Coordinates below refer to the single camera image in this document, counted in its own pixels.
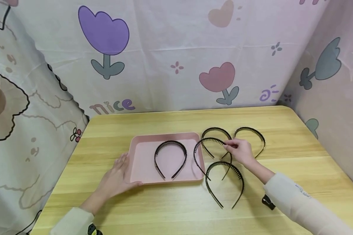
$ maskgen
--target purple tulip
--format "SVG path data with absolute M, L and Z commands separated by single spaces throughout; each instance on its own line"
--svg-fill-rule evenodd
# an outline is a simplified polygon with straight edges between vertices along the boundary
M 105 12 L 96 15 L 87 7 L 78 10 L 82 32 L 97 51 L 106 55 L 117 55 L 127 46 L 129 29 L 122 19 L 111 19 Z
M 110 63 L 110 56 L 120 54 L 128 44 L 129 29 L 122 19 L 112 19 L 105 12 L 94 13 L 86 6 L 78 10 L 82 32 L 94 49 L 104 54 L 103 66 L 96 60 L 92 60 L 93 68 L 104 79 L 120 74 L 124 69 L 122 62 Z

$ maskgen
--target wooden table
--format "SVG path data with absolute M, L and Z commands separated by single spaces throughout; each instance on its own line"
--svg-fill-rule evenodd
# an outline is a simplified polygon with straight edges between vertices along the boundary
M 266 148 L 258 160 L 301 185 L 353 228 L 353 183 L 337 166 L 295 112 L 284 106 L 199 111 L 119 114 L 94 117 L 85 130 L 63 174 L 32 231 L 46 235 L 73 206 L 79 206 L 97 187 L 114 159 L 128 151 L 140 134 L 197 132 L 213 126 L 233 134 L 241 126 L 259 130 Z M 242 133 L 254 152 L 260 141 Z M 212 159 L 204 152 L 206 167 Z M 231 210 L 239 189 L 224 169 L 212 170 L 212 187 L 224 205 L 219 208 L 204 181 L 147 185 L 110 200 L 95 217 L 104 235 L 111 234 L 310 234 L 278 209 L 261 203 L 261 182 L 238 163 L 245 192 Z

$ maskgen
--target fabric backdrop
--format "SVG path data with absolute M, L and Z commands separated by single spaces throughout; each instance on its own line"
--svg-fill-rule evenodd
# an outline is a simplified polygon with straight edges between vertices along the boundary
M 26 0 L 13 14 L 93 117 L 276 104 L 327 4 Z
M 353 0 L 328 5 L 279 104 L 296 111 L 353 180 Z
M 86 124 L 10 13 L 0 29 L 0 235 L 30 232 Z

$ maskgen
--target wall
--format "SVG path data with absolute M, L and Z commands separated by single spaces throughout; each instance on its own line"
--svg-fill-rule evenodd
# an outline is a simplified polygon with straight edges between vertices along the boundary
M 353 0 L 330 1 L 278 104 L 296 111 L 353 180 Z

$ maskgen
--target left hand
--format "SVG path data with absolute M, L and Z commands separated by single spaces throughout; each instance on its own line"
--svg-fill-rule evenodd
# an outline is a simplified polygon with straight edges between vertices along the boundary
M 109 199 L 132 188 L 143 185 L 143 183 L 139 181 L 133 183 L 126 183 L 124 181 L 124 173 L 127 171 L 128 165 L 128 153 L 123 153 L 120 158 L 115 160 L 112 168 L 105 173 L 96 192 L 106 199 Z

